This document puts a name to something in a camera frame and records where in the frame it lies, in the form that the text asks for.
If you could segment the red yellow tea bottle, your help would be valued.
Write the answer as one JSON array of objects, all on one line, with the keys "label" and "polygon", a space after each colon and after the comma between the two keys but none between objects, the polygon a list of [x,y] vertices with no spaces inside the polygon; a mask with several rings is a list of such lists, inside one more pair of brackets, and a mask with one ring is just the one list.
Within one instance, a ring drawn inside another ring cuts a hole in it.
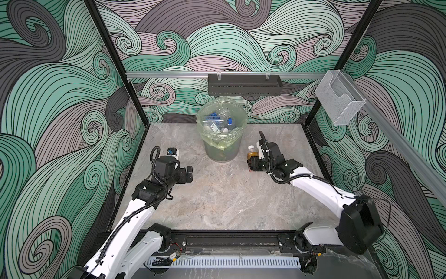
[{"label": "red yellow tea bottle", "polygon": [[248,146],[248,153],[247,153],[247,160],[251,160],[251,158],[258,158],[259,157],[259,150],[254,145]]}]

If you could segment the clear blue tinted bottle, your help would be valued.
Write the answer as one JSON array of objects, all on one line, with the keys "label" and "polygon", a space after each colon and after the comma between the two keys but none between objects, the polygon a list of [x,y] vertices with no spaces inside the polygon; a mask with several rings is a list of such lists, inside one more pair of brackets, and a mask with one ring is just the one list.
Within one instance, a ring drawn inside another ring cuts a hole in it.
[{"label": "clear blue tinted bottle", "polygon": [[208,127],[212,132],[223,132],[225,129],[228,131],[235,128],[235,121],[231,116],[221,116],[217,112],[214,112],[204,118],[202,121],[204,127]]}]

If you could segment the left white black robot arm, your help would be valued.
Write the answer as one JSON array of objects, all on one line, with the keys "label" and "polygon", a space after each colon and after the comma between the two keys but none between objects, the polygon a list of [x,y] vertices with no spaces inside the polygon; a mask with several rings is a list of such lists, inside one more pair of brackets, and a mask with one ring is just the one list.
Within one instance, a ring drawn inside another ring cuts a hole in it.
[{"label": "left white black robot arm", "polygon": [[119,224],[83,267],[70,279],[130,279],[149,258],[170,248],[170,229],[155,224],[133,244],[142,226],[176,184],[193,181],[193,167],[155,167],[150,179],[139,183]]}]

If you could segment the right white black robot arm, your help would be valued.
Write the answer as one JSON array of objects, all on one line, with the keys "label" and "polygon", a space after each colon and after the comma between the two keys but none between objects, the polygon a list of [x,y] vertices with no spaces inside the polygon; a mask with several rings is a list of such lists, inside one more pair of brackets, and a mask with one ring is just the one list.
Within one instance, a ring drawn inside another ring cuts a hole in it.
[{"label": "right white black robot arm", "polygon": [[298,249],[308,250],[311,246],[341,245],[352,253],[362,255],[384,233],[382,221],[372,198],[345,192],[321,177],[311,173],[295,160],[284,161],[277,168],[268,165],[267,159],[251,156],[247,160],[249,170],[278,174],[287,180],[277,184],[290,184],[299,188],[324,204],[339,219],[339,224],[314,226],[306,224],[297,233]]}]

